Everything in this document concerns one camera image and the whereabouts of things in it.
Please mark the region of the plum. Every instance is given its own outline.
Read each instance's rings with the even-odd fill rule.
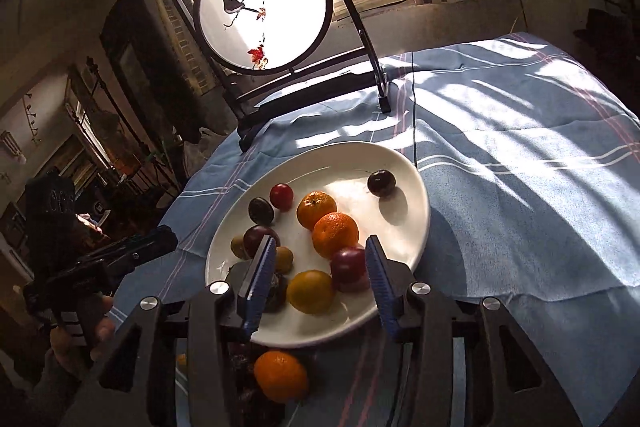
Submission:
[[[369,288],[365,264],[365,251],[361,247],[346,247],[331,258],[331,277],[334,287],[343,293],[361,292]]]
[[[396,188],[396,177],[389,171],[376,171],[369,176],[367,188],[374,196],[384,198]]]
[[[273,223],[275,213],[271,207],[269,201],[264,198],[254,198],[249,201],[249,218],[256,225],[264,225],[268,227]]]
[[[244,232],[244,237],[242,238],[242,241],[244,242],[244,249],[251,259],[255,257],[255,253],[260,246],[260,241],[262,241],[262,238],[265,235],[271,235],[271,237],[276,240],[276,247],[280,246],[280,238],[278,237],[278,234],[275,230],[270,229],[270,227],[255,225]]]

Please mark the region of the black cable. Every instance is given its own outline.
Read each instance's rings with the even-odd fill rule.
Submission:
[[[415,140],[415,104],[416,104],[416,100],[415,100],[415,67],[414,67],[414,52],[411,52],[411,77],[412,77],[412,81],[411,81],[411,91],[414,95],[414,115],[413,115],[413,124],[414,124],[414,166],[417,169],[418,168],[418,150],[417,150],[417,144],[416,144],[416,140]]]

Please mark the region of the oval plate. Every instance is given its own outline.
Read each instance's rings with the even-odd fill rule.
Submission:
[[[367,188],[370,172],[391,171],[397,182],[391,196],[379,199]],[[231,239],[254,223],[247,207],[256,197],[268,199],[273,185],[287,183],[293,189],[289,212],[276,210],[273,229],[284,247],[294,254],[290,280],[305,270],[330,273],[329,261],[320,257],[311,244],[311,233],[296,218],[302,198],[313,190],[334,197],[338,211],[355,219],[360,243],[376,234],[386,256],[414,270],[427,242],[430,206],[427,190],[414,165],[400,153],[368,142],[341,142],[302,153],[277,166],[247,190],[226,214],[211,241],[207,255],[207,284],[226,277],[238,261],[230,250]],[[376,313],[369,290],[356,294],[338,293],[334,305],[323,315],[305,315],[290,304],[276,314],[263,314],[252,342],[270,347],[303,347],[319,344],[354,330]]]

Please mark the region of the plastic bag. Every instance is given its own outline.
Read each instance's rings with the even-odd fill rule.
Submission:
[[[214,133],[206,127],[200,128],[200,141],[197,144],[184,143],[184,171],[191,178],[202,169],[211,158],[213,151],[217,149],[226,136]]]

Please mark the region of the circular frame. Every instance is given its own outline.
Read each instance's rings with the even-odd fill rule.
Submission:
[[[320,32],[311,45],[304,51],[302,54],[298,55],[298,57],[293,60],[287,62],[287,64],[283,64],[282,66],[278,66],[277,68],[271,68],[267,70],[250,70],[249,68],[243,68],[242,66],[238,66],[229,62],[228,60],[221,57],[216,51],[211,47],[209,41],[205,37],[202,31],[202,24],[200,23],[200,4],[202,0],[194,0],[193,3],[193,25],[196,30],[196,33],[199,39],[202,40],[201,45],[205,45],[209,50],[209,53],[213,57],[213,59],[232,71],[236,71],[237,73],[248,74],[250,76],[263,76],[268,74],[278,74],[283,73],[284,71],[292,70],[297,64],[308,58],[320,45],[320,42],[326,36],[326,33],[329,31],[329,25],[331,24],[331,16],[334,11],[334,0],[325,0],[324,7],[324,21],[322,22],[322,27],[320,28]]]

